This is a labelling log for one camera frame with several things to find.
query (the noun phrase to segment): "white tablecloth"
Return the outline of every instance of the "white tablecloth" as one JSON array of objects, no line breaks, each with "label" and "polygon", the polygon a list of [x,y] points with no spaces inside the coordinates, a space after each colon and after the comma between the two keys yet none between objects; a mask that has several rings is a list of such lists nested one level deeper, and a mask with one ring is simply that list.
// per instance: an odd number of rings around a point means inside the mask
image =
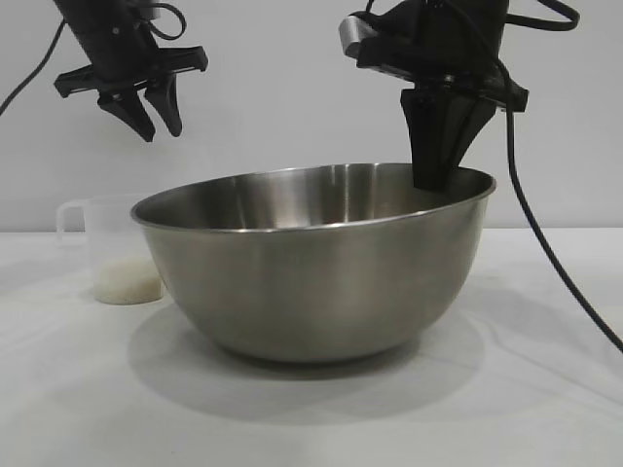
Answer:
[{"label": "white tablecloth", "polygon": [[[623,230],[554,230],[623,334]],[[82,238],[0,235],[2,467],[620,467],[623,355],[528,231],[485,231],[414,345],[324,370],[214,349],[169,299],[95,303]]]}]

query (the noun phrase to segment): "metal mixing bowl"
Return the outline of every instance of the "metal mixing bowl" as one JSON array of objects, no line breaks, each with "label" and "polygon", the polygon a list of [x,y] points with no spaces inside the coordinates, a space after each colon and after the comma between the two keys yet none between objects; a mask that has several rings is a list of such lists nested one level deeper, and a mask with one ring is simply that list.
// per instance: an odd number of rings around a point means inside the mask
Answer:
[{"label": "metal mixing bowl", "polygon": [[331,165],[176,188],[132,216],[202,333],[237,353],[319,363],[434,323],[469,273],[494,190],[470,169],[429,193],[407,163]]}]

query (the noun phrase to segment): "black cable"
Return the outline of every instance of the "black cable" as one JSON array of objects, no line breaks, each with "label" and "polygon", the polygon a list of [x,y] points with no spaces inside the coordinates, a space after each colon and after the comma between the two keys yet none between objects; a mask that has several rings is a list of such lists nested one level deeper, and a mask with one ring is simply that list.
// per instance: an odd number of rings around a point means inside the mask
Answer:
[{"label": "black cable", "polygon": [[549,21],[546,19],[522,17],[519,15],[507,15],[506,22],[518,26],[529,27],[531,29],[541,29],[544,31],[571,31],[575,29],[580,21],[580,13],[569,5],[565,5],[558,0],[536,0],[541,5],[564,16],[568,21]]},{"label": "black cable", "polygon": [[605,323],[605,321],[600,317],[597,311],[593,308],[593,306],[588,302],[588,300],[584,297],[582,292],[575,285],[571,277],[568,275],[567,271],[561,264],[560,260],[554,253],[554,250],[550,246],[547,238],[543,234],[541,227],[538,225],[534,214],[530,208],[530,204],[524,194],[524,190],[522,189],[521,182],[519,180],[519,175],[517,174],[517,164],[515,161],[515,118],[513,113],[513,90],[512,90],[512,79],[510,76],[510,72],[506,65],[497,57],[496,53],[492,50],[487,42],[487,39],[480,32],[478,27],[471,20],[469,15],[463,11],[460,7],[455,5],[452,0],[444,0],[446,5],[450,7],[458,18],[463,22],[463,24],[468,27],[472,33],[479,40],[482,48],[485,50],[490,59],[495,63],[495,66],[499,69],[502,77],[504,79],[504,88],[506,93],[506,125],[507,125],[507,146],[508,146],[508,170],[510,172],[510,179],[513,185],[513,189],[515,190],[515,194],[517,195],[517,199],[521,204],[521,207],[528,219],[528,223],[530,224],[531,229],[534,231],[538,242],[540,243],[543,251],[547,255],[547,258],[552,263],[552,266],[558,273],[558,275],[562,278],[565,285],[568,287],[570,292],[573,294],[575,299],[580,303],[582,308],[588,313],[591,319],[595,322],[595,324],[600,328],[600,330],[605,334],[605,336],[616,346],[616,348],[623,353],[623,341],[612,331],[612,329]]},{"label": "black cable", "polygon": [[368,0],[368,4],[366,5],[366,13],[370,13],[372,11],[372,5],[374,5],[375,0]]},{"label": "black cable", "polygon": [[32,71],[32,73],[30,73],[26,77],[25,80],[19,83],[18,87],[15,88],[7,96],[7,98],[2,102],[2,105],[0,105],[0,116],[2,116],[2,114],[5,113],[5,111],[9,108],[9,106],[15,100],[15,98],[18,97],[19,93],[22,92],[32,82],[32,80],[34,80],[37,77],[37,75],[41,73],[41,70],[43,70],[44,67],[48,64],[48,62],[50,61],[50,58],[52,57],[52,53],[55,51],[56,45],[58,44],[58,40],[60,39],[60,35],[62,34],[62,30],[64,29],[65,24],[66,24],[65,20],[60,22],[60,25],[58,26],[58,29],[56,30],[56,34],[52,40],[52,43],[50,44],[48,51],[43,57],[43,60],[41,60],[41,63],[39,63],[37,67]]},{"label": "black cable", "polygon": [[149,26],[149,29],[154,33],[154,35],[160,37],[161,39],[164,39],[166,41],[176,41],[177,39],[179,39],[180,37],[182,37],[184,35],[184,33],[186,32],[186,28],[188,27],[188,22],[186,21],[186,17],[184,17],[184,14],[176,7],[174,7],[173,5],[170,5],[168,3],[151,3],[151,2],[140,2],[140,1],[136,1],[136,2],[131,2],[131,5],[134,8],[142,8],[142,9],[153,9],[153,10],[168,10],[170,12],[172,12],[177,19],[179,19],[179,23],[182,26],[181,31],[174,35],[174,36],[170,36],[164,32],[162,32],[152,21],[145,21],[147,23],[147,25]]}]

